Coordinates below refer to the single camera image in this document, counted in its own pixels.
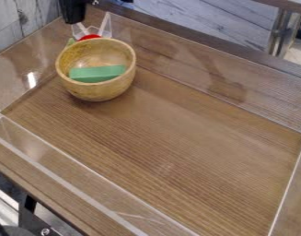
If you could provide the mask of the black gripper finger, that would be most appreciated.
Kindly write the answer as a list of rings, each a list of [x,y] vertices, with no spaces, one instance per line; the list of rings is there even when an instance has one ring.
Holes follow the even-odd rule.
[[[59,5],[67,24],[76,24],[86,19],[87,0],[59,0]]]

